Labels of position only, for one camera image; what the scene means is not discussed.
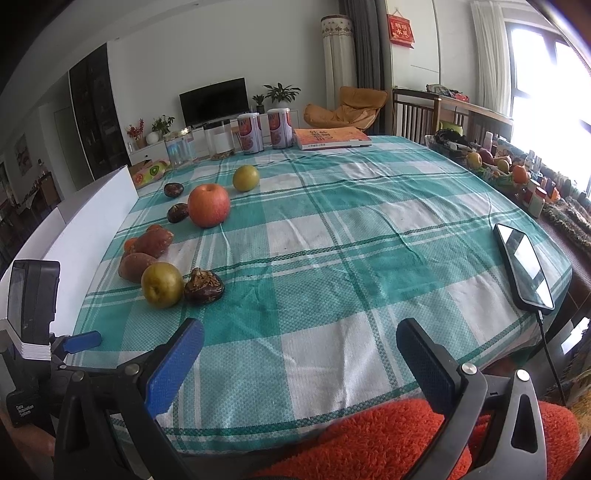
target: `book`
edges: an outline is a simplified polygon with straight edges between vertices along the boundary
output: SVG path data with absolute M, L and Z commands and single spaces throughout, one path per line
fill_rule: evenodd
M 297 146 L 301 150 L 321 150 L 337 147 L 367 147 L 371 138 L 355 127 L 294 128 Z

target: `table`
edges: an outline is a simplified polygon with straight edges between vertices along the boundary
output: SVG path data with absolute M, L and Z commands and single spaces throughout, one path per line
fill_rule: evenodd
M 255 164 L 261 182 L 238 193 L 232 174 L 243 164 Z M 183 183 L 185 195 L 165 197 L 169 181 Z M 228 187 L 232 199 L 222 225 L 166 223 L 171 205 L 210 182 Z M 200 319 L 205 347 L 158 417 L 173 445 L 188 453 L 284 445 L 415 393 L 395 343 L 396 325 L 409 316 L 460 363 L 484 366 L 535 343 L 534 316 L 511 300 L 491 231 L 497 222 L 530 236 L 557 307 L 571 277 L 567 258 L 524 212 L 461 166 L 401 137 L 204 161 L 139 195 L 74 330 L 96 329 L 103 344 L 72 363 L 114 367 L 165 342 L 186 317 Z M 138 286 L 118 277 L 123 243 L 153 223 L 175 234 L 162 260 L 185 278 L 196 265 L 222 278 L 219 301 L 154 310 Z M 125 436 L 123 424 L 115 426 Z

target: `blue gripper pad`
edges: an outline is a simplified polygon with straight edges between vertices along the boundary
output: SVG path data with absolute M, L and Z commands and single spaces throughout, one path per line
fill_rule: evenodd
M 433 411 L 451 414 L 461 382 L 453 357 L 434 343 L 413 318 L 398 324 L 396 346 Z
M 99 346 L 102 341 L 102 335 L 96 330 L 93 330 L 68 337 L 64 340 L 63 348 L 66 353 L 78 353 Z
M 168 411 L 203 348 L 203 324 L 191 320 L 146 383 L 144 404 L 152 418 Z

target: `green plant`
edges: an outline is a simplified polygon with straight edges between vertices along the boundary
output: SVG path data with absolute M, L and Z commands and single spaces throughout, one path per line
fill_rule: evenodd
M 256 102 L 257 105 L 262 105 L 263 100 L 265 100 L 265 96 L 264 95 L 255 95 L 252 97 L 252 99 Z
M 159 116 L 152 122 L 152 132 L 160 132 L 160 135 L 165 136 L 170 133 L 170 126 L 173 122 L 173 116 L 169 116 L 168 118 L 166 118 L 166 115 Z
M 299 95 L 301 89 L 298 87 L 294 87 L 288 85 L 284 87 L 282 84 L 277 83 L 276 87 L 271 85 L 263 85 L 263 87 L 269 89 L 269 93 L 265 95 L 266 98 L 270 98 L 272 102 L 281 102 L 282 100 L 286 100 L 287 102 L 292 102 L 296 99 L 296 96 Z

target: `chair back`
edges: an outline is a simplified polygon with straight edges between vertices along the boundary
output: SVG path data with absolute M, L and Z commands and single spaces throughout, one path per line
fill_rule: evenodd
M 371 88 L 341 87 L 339 98 L 341 105 L 348 105 L 351 108 L 380 110 L 386 105 L 388 92 Z

